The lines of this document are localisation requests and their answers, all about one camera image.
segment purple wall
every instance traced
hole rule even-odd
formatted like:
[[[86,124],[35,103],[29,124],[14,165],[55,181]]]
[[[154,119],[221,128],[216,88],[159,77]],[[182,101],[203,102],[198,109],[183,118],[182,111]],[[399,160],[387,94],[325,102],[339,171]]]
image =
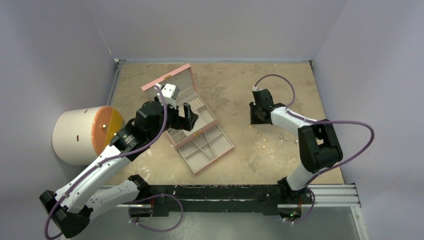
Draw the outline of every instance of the purple wall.
[[[370,149],[342,168],[356,183],[371,239],[424,235],[424,2],[349,0],[314,59],[325,113],[372,125]],[[368,140],[337,128],[345,156]]]
[[[53,127],[64,111],[107,103],[115,63],[82,0],[0,6],[0,235],[42,239],[39,195],[81,171],[56,157]]]
[[[86,0],[115,58],[313,59],[347,0]]]

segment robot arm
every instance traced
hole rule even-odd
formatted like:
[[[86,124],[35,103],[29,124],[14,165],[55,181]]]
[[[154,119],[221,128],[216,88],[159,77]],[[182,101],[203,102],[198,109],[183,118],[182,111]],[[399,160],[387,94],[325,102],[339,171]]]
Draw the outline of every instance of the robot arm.
[[[39,197],[49,214],[54,211],[51,219],[65,237],[76,236],[87,227],[90,220],[119,204],[136,200],[145,189],[146,181],[134,175],[118,186],[97,192],[106,181],[143,152],[132,153],[134,150],[145,147],[160,133],[164,122],[164,105],[167,111],[165,130],[193,129],[199,116],[192,112],[188,103],[183,105],[184,117],[179,116],[179,109],[175,104],[178,87],[171,84],[157,86],[161,89],[164,101],[155,97],[155,101],[144,103],[135,118],[116,133],[110,144],[83,172],[56,192],[46,190]],[[117,155],[122,156],[105,161]]]
[[[251,124],[277,125],[298,138],[301,163],[292,174],[278,181],[288,195],[304,190],[320,170],[342,160],[342,149],[332,124],[320,124],[315,119],[289,112],[284,104],[274,103],[268,89],[254,87],[252,93],[254,102],[249,104]]]

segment purple cable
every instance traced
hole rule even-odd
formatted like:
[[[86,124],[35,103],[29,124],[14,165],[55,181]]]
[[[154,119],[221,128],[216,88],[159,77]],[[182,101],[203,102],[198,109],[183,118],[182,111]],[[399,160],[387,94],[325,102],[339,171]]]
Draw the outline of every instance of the purple cable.
[[[309,214],[311,213],[311,211],[312,211],[312,209],[314,208],[314,205],[315,205],[315,194],[314,194],[314,192],[308,187],[308,185],[309,184],[311,184],[311,182],[313,181],[313,180],[315,180],[319,175],[321,175],[321,174],[323,174],[323,173],[326,173],[326,172],[328,172],[328,171],[330,171],[330,170],[333,170],[333,169],[335,169],[335,168],[338,168],[338,167],[341,167],[341,166],[343,166],[343,165],[345,165],[345,164],[347,164],[347,163],[349,163],[350,161],[352,161],[353,159],[355,159],[356,157],[358,157],[360,154],[362,154],[365,150],[367,150],[368,149],[368,147],[370,147],[370,145],[373,143],[373,141],[374,141],[374,138],[375,138],[375,132],[374,132],[374,129],[373,129],[373,127],[371,127],[370,125],[368,125],[368,124],[366,124],[366,123],[364,123],[364,122],[360,122],[360,121],[352,121],[352,120],[334,120],[334,121],[312,121],[312,120],[310,120],[310,119],[306,119],[306,118],[303,118],[303,117],[301,117],[301,116],[298,116],[298,115],[296,115],[296,114],[294,114],[294,113],[292,113],[290,110],[289,110],[289,107],[295,102],[295,96],[296,96],[296,93],[295,93],[295,88],[293,87],[293,85],[292,85],[292,83],[287,79],[287,78],[285,78],[285,77],[283,77],[283,76],[280,76],[280,75],[278,75],[278,74],[268,74],[268,75],[265,75],[265,76],[263,76],[263,77],[261,77],[257,82],[256,82],[256,84],[254,85],[254,87],[256,87],[257,85],[258,85],[258,83],[262,80],[262,79],[264,79],[264,78],[266,78],[266,77],[270,77],[270,76],[274,76],[274,77],[279,77],[279,78],[282,78],[282,79],[284,79],[289,85],[290,85],[290,87],[291,87],[291,91],[292,91],[292,93],[293,93],[293,98],[292,98],[292,100],[291,100],[291,102],[289,103],[289,104],[287,104],[286,105],[286,109],[287,109],[287,113],[290,115],[290,116],[292,116],[292,117],[295,117],[295,118],[297,118],[297,119],[299,119],[299,120],[302,120],[302,121],[304,121],[304,122],[306,122],[306,123],[310,123],[310,124],[314,124],[314,125],[328,125],[328,124],[352,124],[352,125],[360,125],[360,126],[363,126],[363,127],[366,127],[366,128],[368,128],[369,129],[369,131],[371,132],[371,137],[369,138],[369,141],[365,144],[365,146],[363,147],[363,148],[361,148],[361,150],[359,150],[357,153],[355,153],[354,155],[352,155],[351,157],[349,157],[348,159],[346,159],[346,160],[344,160],[344,161],[342,161],[342,162],[340,162],[339,164],[336,164],[336,165],[334,165],[334,166],[332,166],[332,167],[329,167],[329,168],[327,168],[327,169],[324,169],[324,170],[322,170],[322,171],[319,171],[318,172],[318,174],[316,174],[316,175],[314,175],[307,183],[306,183],[306,187],[307,187],[307,189],[310,191],[310,193],[312,194],[312,205],[310,206],[310,208],[309,208],[309,210],[304,214],[304,216],[301,216],[300,218],[299,218],[299,220],[297,220],[297,221],[292,221],[292,223],[298,223],[298,222],[300,222],[300,221],[303,221],[307,216],[309,216]]]
[[[291,99],[291,102],[286,105],[286,108],[290,107],[295,102],[296,94],[295,94],[295,87],[293,87],[293,84],[287,78],[285,78],[281,75],[278,75],[278,74],[268,74],[268,75],[265,75],[265,76],[259,78],[259,80],[255,83],[254,87],[256,88],[258,86],[259,82],[262,81],[262,79],[267,78],[267,77],[278,77],[280,79],[283,79],[284,81],[286,81],[288,83],[288,85],[290,85],[291,92],[293,93],[293,98]]]
[[[184,209],[183,209],[183,204],[181,203],[181,201],[178,200],[178,198],[176,198],[173,195],[169,195],[169,194],[165,194],[165,193],[157,194],[157,195],[149,196],[149,197],[146,197],[146,198],[143,198],[143,199],[140,199],[140,200],[132,201],[131,204],[141,203],[141,202],[144,202],[144,201],[147,201],[147,200],[150,200],[150,199],[155,199],[155,198],[159,198],[159,197],[163,197],[163,196],[174,199],[178,203],[179,208],[181,209],[181,216],[179,217],[178,222],[174,226],[172,226],[170,228],[167,228],[167,229],[156,229],[156,228],[153,228],[153,227],[149,227],[149,226],[146,226],[146,225],[137,223],[136,221],[134,221],[131,218],[130,211],[128,210],[128,215],[130,217],[130,222],[133,223],[133,224],[135,224],[135,225],[137,225],[137,226],[140,226],[140,227],[142,227],[144,229],[147,229],[147,230],[150,230],[150,231],[153,231],[153,232],[157,232],[157,233],[169,232],[171,230],[174,230],[176,227],[178,227],[178,225],[180,225],[181,221],[183,221]]]
[[[165,103],[165,98],[164,98],[164,95],[161,92],[161,89],[158,86],[156,86],[156,85],[153,86],[153,87],[154,87],[154,89],[156,89],[158,91],[158,93],[160,95],[160,99],[162,100],[162,103]],[[142,151],[146,150],[147,148],[149,148],[152,144],[154,144],[159,139],[159,137],[165,131],[165,127],[167,125],[167,120],[168,120],[167,105],[166,104],[163,104],[163,123],[162,123],[162,128],[160,129],[160,131],[157,134],[157,136],[151,142],[149,142],[148,144],[144,145],[141,148],[138,148],[136,150],[129,151],[129,152],[126,152],[126,153],[121,153],[121,154],[118,154],[118,155],[115,155],[115,156],[106,157],[105,159],[103,159],[102,161],[99,162],[100,167],[103,164],[105,164],[106,162],[110,161],[110,160],[117,159],[117,158],[122,158],[122,157],[126,157],[126,156],[129,156],[129,155],[133,155],[133,154],[142,152]],[[69,193],[71,193],[72,190],[74,190],[74,188],[76,186],[78,186],[88,175],[90,175],[97,168],[98,168],[97,166],[94,166],[94,167],[90,168],[87,172],[85,172],[80,178],[78,178],[69,187],[69,189],[67,191],[65,191],[64,195],[65,196],[68,196]],[[50,220],[52,219],[53,214],[55,213],[56,209],[59,207],[59,205],[64,200],[65,200],[65,197],[64,196],[62,196],[61,198],[59,198],[59,200],[56,202],[56,204],[53,206],[53,208],[51,209],[50,213],[48,214],[47,220],[45,221],[45,225],[44,225],[44,237],[47,240],[54,240],[54,239],[57,239],[58,237],[60,237],[62,235],[62,233],[59,233],[58,235],[53,236],[53,237],[49,236],[49,223],[50,223]]]

